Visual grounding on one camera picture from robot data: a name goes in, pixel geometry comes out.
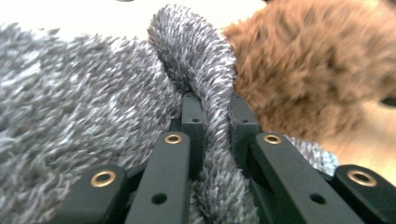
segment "speckled gray yarn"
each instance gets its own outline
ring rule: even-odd
[[[87,169],[144,161],[180,97],[145,41],[0,25],[0,223],[48,220]]]
[[[201,180],[195,182],[191,190],[205,221],[258,223],[248,182],[230,152],[228,105],[235,77],[235,57],[230,45],[212,25],[182,6],[161,9],[148,29],[148,39],[170,78],[183,92],[194,91],[201,98],[207,115],[204,170]],[[317,145],[292,143],[311,163],[323,166]],[[197,217],[198,212],[191,211],[193,217]]]
[[[295,137],[286,137],[314,168],[328,175],[334,174],[338,166],[338,160],[334,154],[324,151],[318,143],[303,141]]]

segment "black plastic part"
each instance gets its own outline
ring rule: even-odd
[[[105,187],[93,187],[91,179],[102,171],[114,172],[114,181]],[[73,185],[57,216],[49,223],[118,223],[129,199],[126,177],[125,171],[115,165],[103,165],[90,170]]]
[[[271,133],[281,140],[271,144],[267,134],[257,134],[252,155],[276,196],[275,223],[362,223],[287,138]]]
[[[357,174],[357,179],[350,178],[348,172]],[[332,186],[366,223],[396,223],[396,188],[377,173],[357,165],[343,165],[335,170]]]
[[[181,131],[181,118],[171,119],[171,125],[169,126],[168,132],[180,132]]]
[[[330,175],[328,175],[328,174],[326,174],[326,173],[323,173],[323,172],[321,172],[320,170],[317,170],[317,172],[320,174],[320,176],[324,179],[324,180],[326,180],[326,182],[327,183],[331,183],[332,182],[332,176],[330,176]]]
[[[258,208],[260,223],[275,223],[275,194],[268,188],[257,183],[253,178],[250,178],[249,187],[254,196],[254,204]]]
[[[200,100],[192,93],[183,98],[181,112],[181,131],[191,140],[190,178],[195,180],[202,171],[205,157],[204,127],[206,116]]]
[[[140,180],[142,179],[143,173],[145,172],[147,165],[148,165],[148,161],[144,161],[143,163],[129,169],[126,172],[128,176],[130,192],[135,192],[139,187]]]
[[[239,168],[243,170],[245,176],[248,176],[248,145],[255,142],[256,134],[261,132],[261,128],[245,99],[238,95],[233,95],[231,98],[230,118],[231,150]]]
[[[169,144],[171,134],[181,141]],[[134,202],[124,223],[181,224],[189,217],[190,138],[179,132],[162,133],[148,159]]]
[[[396,107],[396,98],[389,97],[382,101],[382,104]]]

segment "brown plush toy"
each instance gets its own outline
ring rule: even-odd
[[[318,141],[396,89],[396,13],[374,0],[275,0],[224,31],[235,91],[266,131]]]

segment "plush material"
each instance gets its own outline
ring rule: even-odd
[[[230,44],[182,6],[161,9],[148,35],[148,42],[65,41],[56,31],[0,26],[0,223],[50,220],[88,169],[145,161],[190,91],[208,118],[191,223],[258,223],[248,182],[230,152]],[[332,174],[332,153],[290,141],[314,167]]]
[[[265,130],[320,141],[396,89],[396,17],[382,1],[275,0],[224,34],[235,90]]]

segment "black plastic bracket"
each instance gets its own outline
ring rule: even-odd
[[[202,171],[205,157],[206,116],[199,99],[192,93],[183,97],[181,131],[191,140],[190,178],[195,180]]]
[[[129,200],[126,172],[103,165],[85,173],[71,188],[51,224],[118,223]]]
[[[344,165],[335,170],[331,184],[366,223],[396,223],[395,188],[381,175]]]
[[[382,104],[396,107],[396,97],[389,97],[382,101]]]
[[[190,211],[189,161],[190,138],[186,134],[161,134],[124,223],[187,223]]]
[[[259,133],[256,141],[252,156],[276,198],[269,223],[363,223],[285,136]]]
[[[244,175],[248,175],[248,145],[254,142],[256,134],[261,132],[260,124],[245,99],[238,95],[231,97],[230,118],[231,151]]]

